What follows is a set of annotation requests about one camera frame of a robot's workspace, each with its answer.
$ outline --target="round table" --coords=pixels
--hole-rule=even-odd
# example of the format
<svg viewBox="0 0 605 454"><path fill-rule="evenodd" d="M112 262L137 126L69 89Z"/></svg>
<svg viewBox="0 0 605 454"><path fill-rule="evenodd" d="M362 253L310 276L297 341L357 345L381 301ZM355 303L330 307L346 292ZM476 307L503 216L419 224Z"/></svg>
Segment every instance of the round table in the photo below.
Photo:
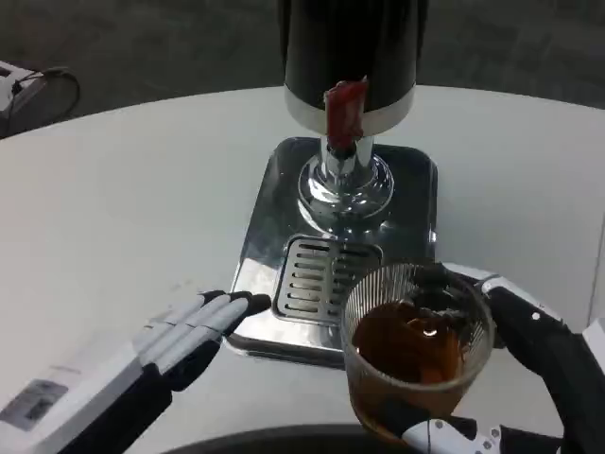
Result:
<svg viewBox="0 0 605 454"><path fill-rule="evenodd" d="M377 140L437 163L439 258L506 275L579 330L605 307L593 292L604 124L604 112L570 104L418 87L408 118ZM296 135L309 132L287 114L282 88L267 88L0 142L0 406L90 331L133 333L197 289L229 288L267 159ZM562 431L542 381L506 351L493 353L458 413ZM223 347L129 452L353 421L343 372Z"/></svg>

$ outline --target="metal grille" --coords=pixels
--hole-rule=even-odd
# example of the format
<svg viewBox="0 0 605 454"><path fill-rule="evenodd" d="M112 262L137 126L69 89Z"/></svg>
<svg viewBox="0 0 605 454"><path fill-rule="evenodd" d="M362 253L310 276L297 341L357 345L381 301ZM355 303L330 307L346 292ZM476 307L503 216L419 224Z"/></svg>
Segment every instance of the metal grille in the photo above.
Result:
<svg viewBox="0 0 605 454"><path fill-rule="evenodd" d="M374 246L316 238L294 239L277 292L280 315L336 324L351 287L380 266Z"/></svg>

